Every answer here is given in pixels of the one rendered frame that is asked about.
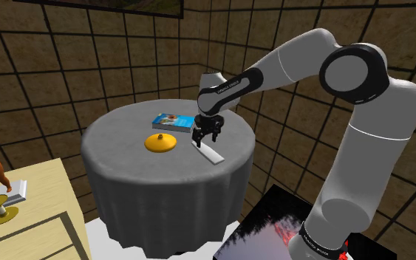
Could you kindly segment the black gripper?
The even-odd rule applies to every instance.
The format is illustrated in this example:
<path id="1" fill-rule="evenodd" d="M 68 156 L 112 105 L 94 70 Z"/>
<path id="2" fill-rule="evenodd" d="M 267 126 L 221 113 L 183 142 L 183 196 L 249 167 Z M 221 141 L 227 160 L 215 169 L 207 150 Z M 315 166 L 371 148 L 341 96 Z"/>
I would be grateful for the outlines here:
<path id="1" fill-rule="evenodd" d="M 224 125 L 224 117 L 215 115 L 213 117 L 206 117 L 198 114 L 195 117 L 195 123 L 197 128 L 192 132 L 192 140 L 196 143 L 197 148 L 201 147 L 201 142 L 205 133 L 212 133 L 212 141 L 216 142 L 217 136 L 221 132 L 221 128 Z"/>

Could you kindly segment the white flat remote control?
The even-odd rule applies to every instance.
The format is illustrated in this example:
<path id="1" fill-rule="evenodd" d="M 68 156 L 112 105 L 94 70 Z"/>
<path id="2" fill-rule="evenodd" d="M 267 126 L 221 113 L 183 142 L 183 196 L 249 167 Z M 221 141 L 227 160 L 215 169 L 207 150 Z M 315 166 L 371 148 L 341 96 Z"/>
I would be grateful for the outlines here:
<path id="1" fill-rule="evenodd" d="M 207 146 L 203 142 L 201 142 L 199 146 L 195 141 L 191 141 L 191 144 L 195 147 L 196 150 L 198 150 L 199 153 L 201 153 L 201 155 L 204 158 L 210 161 L 213 165 L 218 165 L 225 160 L 224 157 L 222 157 L 215 150 L 213 150 L 211 147 Z"/>

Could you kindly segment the blue book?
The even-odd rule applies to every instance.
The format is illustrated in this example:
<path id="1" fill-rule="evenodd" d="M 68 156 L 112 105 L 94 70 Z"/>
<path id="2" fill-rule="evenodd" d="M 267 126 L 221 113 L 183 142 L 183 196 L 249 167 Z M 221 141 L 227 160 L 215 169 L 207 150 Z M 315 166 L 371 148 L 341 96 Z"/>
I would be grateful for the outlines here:
<path id="1" fill-rule="evenodd" d="M 153 129 L 163 129 L 169 131 L 191 132 L 194 127 L 192 116 L 160 113 L 152 121 Z"/>

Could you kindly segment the yellow domed lid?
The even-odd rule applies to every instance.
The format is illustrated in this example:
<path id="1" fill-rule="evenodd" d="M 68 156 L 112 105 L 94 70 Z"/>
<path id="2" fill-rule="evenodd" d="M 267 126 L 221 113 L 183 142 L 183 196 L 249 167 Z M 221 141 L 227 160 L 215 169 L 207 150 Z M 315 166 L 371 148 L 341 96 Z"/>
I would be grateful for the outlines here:
<path id="1" fill-rule="evenodd" d="M 177 139 L 165 133 L 153 134 L 144 142 L 147 150 L 154 153 L 163 153 L 172 150 L 177 144 Z"/>

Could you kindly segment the round table with grey cloth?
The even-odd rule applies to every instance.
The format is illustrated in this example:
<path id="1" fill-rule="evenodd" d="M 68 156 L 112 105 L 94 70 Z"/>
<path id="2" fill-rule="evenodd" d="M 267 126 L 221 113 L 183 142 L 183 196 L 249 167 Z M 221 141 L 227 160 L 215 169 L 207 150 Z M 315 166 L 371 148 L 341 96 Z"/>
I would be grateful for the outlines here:
<path id="1" fill-rule="evenodd" d="M 121 247 L 140 247 L 150 259 L 167 259 L 222 240 L 237 220 L 252 168 L 255 135 L 230 110 L 215 140 L 203 143 L 222 156 L 211 163 L 192 145 L 191 135 L 175 132 L 176 146 L 149 151 L 161 113 L 197 113 L 193 100 L 149 100 L 114 109 L 83 133 L 81 156 L 101 221 Z"/>

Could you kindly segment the patterned robot stand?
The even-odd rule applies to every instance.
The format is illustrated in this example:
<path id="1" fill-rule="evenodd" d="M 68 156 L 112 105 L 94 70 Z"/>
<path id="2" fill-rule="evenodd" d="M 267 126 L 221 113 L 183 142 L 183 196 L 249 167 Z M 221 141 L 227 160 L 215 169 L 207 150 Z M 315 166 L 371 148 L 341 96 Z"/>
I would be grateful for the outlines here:
<path id="1" fill-rule="evenodd" d="M 213 260 L 292 260 L 288 244 L 312 206 L 273 185 L 213 255 Z M 397 254 L 360 233 L 325 260 L 397 260 Z"/>

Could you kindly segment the beige chest of drawers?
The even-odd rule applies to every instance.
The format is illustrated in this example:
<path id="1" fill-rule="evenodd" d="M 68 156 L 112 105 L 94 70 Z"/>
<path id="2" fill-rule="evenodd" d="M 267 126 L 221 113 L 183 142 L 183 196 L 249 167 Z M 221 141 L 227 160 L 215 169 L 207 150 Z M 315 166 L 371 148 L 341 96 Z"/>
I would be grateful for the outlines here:
<path id="1" fill-rule="evenodd" d="M 27 182 L 18 214 L 0 225 L 0 260 L 90 260 L 83 213 L 62 161 L 8 171 Z"/>

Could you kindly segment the dark framed wall picture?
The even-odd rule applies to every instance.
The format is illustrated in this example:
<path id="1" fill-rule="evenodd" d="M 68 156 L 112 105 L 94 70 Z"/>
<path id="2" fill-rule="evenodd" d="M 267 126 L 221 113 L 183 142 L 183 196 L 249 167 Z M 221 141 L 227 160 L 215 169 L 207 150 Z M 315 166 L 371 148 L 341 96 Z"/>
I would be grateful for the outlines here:
<path id="1" fill-rule="evenodd" d="M 13 0 L 59 7 L 182 19 L 184 0 Z"/>

